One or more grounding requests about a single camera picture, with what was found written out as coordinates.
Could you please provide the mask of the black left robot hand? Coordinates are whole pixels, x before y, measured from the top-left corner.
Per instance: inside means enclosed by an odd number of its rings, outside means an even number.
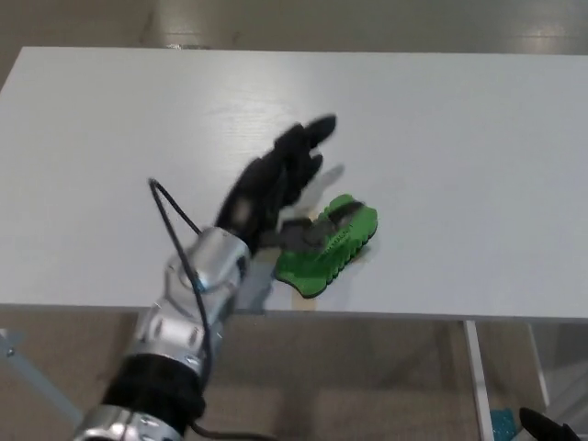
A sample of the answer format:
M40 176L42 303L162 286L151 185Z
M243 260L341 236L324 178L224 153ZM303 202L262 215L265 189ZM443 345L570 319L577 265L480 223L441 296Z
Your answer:
M328 114L305 125L296 123L279 135L270 151L244 168L221 205L210 237L238 255L272 247L296 253L324 249L365 207L362 202L346 202L319 220L288 220L283 227L278 218L319 173L323 158L313 151L334 133L336 123L337 117Z

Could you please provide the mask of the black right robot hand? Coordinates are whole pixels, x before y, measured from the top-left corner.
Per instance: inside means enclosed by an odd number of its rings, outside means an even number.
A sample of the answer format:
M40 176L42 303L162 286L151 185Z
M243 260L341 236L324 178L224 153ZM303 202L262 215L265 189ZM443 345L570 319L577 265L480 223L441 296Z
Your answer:
M567 425L558 424L532 409L519 409L522 427L537 441L580 441L578 435Z

